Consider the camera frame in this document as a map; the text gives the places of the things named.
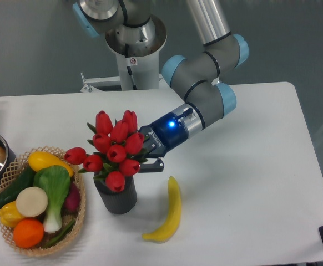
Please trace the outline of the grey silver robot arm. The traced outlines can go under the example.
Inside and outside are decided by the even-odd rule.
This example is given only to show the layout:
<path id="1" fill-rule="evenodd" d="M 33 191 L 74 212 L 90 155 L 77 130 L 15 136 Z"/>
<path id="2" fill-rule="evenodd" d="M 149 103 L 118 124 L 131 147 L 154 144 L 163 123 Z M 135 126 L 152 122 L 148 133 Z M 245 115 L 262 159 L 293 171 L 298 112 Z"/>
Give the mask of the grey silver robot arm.
<path id="1" fill-rule="evenodd" d="M 232 34 L 219 1 L 187 1 L 204 51 L 195 59 L 171 57 L 163 66 L 159 52 L 166 42 L 163 22 L 151 14 L 149 1 L 76 1 L 73 12 L 92 38 L 103 35 L 116 56 L 123 90 L 156 89 L 165 80 L 183 104 L 143 126 L 146 140 L 141 172 L 161 172 L 162 158 L 236 107 L 233 90 L 219 81 L 249 55 L 244 38 Z"/>

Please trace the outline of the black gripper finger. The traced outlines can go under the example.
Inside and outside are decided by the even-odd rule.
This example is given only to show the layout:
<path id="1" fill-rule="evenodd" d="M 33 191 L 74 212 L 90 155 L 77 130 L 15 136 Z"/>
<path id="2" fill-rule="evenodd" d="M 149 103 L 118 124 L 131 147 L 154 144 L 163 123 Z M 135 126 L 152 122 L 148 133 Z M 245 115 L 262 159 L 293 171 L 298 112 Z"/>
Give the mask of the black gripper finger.
<path id="1" fill-rule="evenodd" d="M 153 163 L 142 163 L 139 173 L 157 173 L 164 171 L 164 162 L 162 158 L 156 159 Z"/>

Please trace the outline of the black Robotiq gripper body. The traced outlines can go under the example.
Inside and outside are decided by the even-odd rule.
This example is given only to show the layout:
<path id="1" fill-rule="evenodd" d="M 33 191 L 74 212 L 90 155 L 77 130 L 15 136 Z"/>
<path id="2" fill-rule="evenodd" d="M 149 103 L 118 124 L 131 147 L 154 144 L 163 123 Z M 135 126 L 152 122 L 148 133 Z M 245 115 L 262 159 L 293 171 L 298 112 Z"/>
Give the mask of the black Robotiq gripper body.
<path id="1" fill-rule="evenodd" d="M 143 144 L 147 150 L 145 158 L 164 157 L 189 137 L 187 129 L 176 114 L 166 114 L 151 124 L 142 126 L 139 132 L 148 137 Z"/>

